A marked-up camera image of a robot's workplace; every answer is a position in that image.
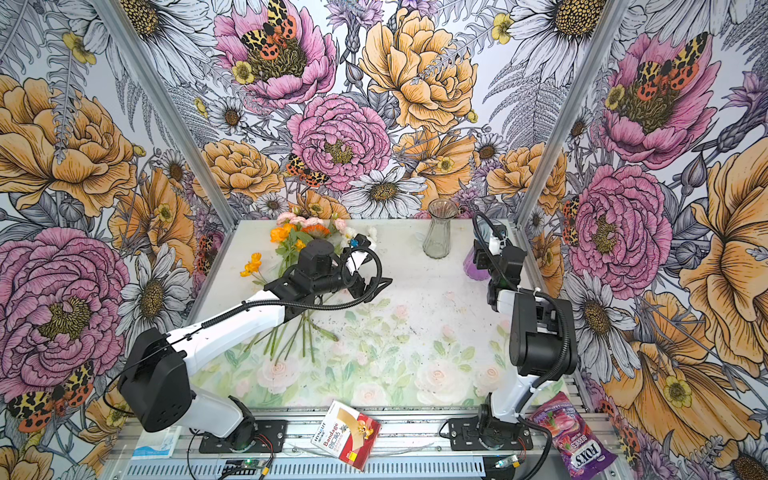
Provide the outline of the purple blue glass vase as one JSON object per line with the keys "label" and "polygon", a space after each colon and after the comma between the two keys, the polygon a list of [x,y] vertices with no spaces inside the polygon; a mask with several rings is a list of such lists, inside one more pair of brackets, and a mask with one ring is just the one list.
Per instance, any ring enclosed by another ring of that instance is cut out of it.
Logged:
{"label": "purple blue glass vase", "polygon": [[476,250],[472,247],[463,261],[463,270],[465,275],[474,281],[487,281],[491,275],[488,270],[480,270],[474,263]]}

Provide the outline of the yellow poppy flower stem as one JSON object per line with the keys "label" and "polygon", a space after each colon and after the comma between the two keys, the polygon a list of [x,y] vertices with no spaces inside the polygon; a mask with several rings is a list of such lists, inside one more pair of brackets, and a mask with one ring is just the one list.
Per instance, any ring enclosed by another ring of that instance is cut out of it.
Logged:
{"label": "yellow poppy flower stem", "polygon": [[262,267],[262,254],[253,253],[249,261],[243,266],[242,270],[240,271],[240,276],[242,278],[248,278],[255,285],[263,287],[268,283],[268,281],[261,273],[261,267]]}

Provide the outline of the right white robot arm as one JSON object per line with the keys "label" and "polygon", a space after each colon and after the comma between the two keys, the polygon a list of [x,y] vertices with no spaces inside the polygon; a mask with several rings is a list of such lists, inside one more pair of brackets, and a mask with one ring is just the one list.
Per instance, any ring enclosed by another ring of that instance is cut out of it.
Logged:
{"label": "right white robot arm", "polygon": [[487,303],[510,320],[511,367],[478,415],[479,440],[490,450],[527,448],[526,409],[543,387],[572,374],[578,363],[571,302],[522,288],[525,258],[525,251],[496,237],[474,240],[473,264],[490,273]]}

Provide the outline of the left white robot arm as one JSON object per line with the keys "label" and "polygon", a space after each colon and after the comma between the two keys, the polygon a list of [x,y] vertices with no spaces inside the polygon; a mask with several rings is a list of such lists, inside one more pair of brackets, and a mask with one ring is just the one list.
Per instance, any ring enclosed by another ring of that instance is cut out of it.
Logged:
{"label": "left white robot arm", "polygon": [[162,333],[142,332],[131,347],[117,389],[147,433],[185,427],[235,452],[249,449],[257,423],[239,399],[192,387],[190,378],[235,345],[310,311],[367,303],[388,284],[375,245],[359,234],[340,254],[327,240],[310,241],[297,263],[236,306]]}

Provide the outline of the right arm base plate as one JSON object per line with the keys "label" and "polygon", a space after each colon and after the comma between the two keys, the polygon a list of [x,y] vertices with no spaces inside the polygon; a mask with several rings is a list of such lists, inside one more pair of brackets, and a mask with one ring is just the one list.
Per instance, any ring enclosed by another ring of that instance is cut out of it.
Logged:
{"label": "right arm base plate", "polygon": [[530,431],[520,423],[478,416],[447,420],[445,432],[453,451],[523,451],[533,448]]}

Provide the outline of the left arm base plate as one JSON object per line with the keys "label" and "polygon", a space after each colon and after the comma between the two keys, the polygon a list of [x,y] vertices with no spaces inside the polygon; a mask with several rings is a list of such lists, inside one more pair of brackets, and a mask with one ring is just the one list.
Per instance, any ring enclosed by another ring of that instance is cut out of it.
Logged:
{"label": "left arm base plate", "polygon": [[249,420],[225,438],[205,433],[198,447],[201,454],[280,453],[286,439],[285,420]]}

